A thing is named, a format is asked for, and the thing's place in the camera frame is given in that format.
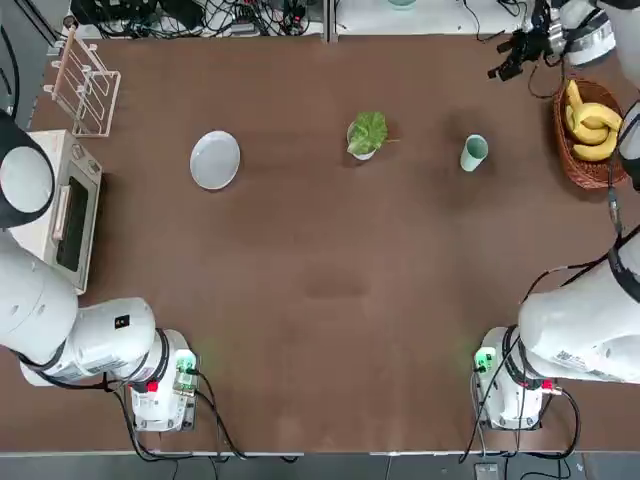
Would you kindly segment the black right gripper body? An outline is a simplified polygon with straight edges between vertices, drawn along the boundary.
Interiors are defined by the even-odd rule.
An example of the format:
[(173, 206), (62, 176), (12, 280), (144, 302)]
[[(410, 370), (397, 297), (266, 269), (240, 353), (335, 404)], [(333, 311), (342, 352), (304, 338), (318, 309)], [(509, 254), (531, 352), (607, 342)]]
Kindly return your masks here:
[(531, 29), (517, 31), (517, 57), (519, 59), (539, 59), (551, 54), (548, 31)]

